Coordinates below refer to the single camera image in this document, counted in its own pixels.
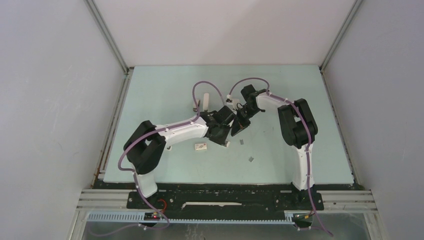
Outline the white staple box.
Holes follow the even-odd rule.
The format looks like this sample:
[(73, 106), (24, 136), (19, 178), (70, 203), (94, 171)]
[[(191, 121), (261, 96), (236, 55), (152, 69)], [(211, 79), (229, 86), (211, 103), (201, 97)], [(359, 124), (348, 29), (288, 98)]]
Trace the white staple box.
[(203, 151), (203, 150), (207, 150), (207, 144), (206, 143), (195, 143), (194, 144), (194, 149), (196, 151)]

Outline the small grey stapler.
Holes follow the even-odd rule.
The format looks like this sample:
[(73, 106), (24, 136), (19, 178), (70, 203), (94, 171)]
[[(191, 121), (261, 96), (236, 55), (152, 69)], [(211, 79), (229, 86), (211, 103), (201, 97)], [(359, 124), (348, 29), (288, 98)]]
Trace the small grey stapler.
[(199, 98), (196, 98), (194, 100), (193, 105), (192, 105), (193, 112), (197, 112), (198, 111), (198, 107), (200, 106), (200, 104), (201, 104), (201, 100)]

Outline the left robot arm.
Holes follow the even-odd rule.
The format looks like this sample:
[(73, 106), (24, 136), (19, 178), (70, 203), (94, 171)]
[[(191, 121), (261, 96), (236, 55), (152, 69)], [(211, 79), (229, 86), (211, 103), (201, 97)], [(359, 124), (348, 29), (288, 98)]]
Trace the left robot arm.
[(165, 125), (154, 125), (143, 121), (123, 146), (119, 159), (130, 163), (128, 170), (134, 176), (136, 188), (140, 190), (138, 201), (145, 208), (153, 208), (158, 202), (158, 186), (154, 169), (158, 166), (166, 148), (177, 143), (197, 138), (226, 147), (236, 114), (227, 106), (216, 111), (197, 112), (187, 120)]

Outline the white stapler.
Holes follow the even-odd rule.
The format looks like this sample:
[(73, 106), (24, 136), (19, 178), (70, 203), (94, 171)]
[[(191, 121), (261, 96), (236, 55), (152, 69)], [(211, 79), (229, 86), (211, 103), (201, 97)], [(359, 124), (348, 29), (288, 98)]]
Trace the white stapler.
[(202, 103), (203, 111), (209, 110), (209, 104), (210, 104), (210, 94), (208, 92), (206, 92), (203, 95), (203, 103)]

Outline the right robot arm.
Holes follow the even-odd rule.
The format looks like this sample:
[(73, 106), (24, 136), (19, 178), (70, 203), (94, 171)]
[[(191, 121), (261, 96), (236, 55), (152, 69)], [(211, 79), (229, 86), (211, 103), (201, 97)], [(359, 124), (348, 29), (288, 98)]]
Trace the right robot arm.
[(308, 102), (300, 98), (290, 101), (276, 96), (267, 89), (256, 90), (249, 84), (241, 90), (245, 104), (237, 106), (236, 117), (232, 124), (231, 136), (235, 136), (250, 124), (250, 119), (259, 112), (268, 109), (278, 114), (281, 135), (285, 143), (296, 149), (298, 160), (291, 184), (291, 204), (297, 209), (304, 209), (314, 201), (316, 191), (313, 189), (312, 148), (318, 126)]

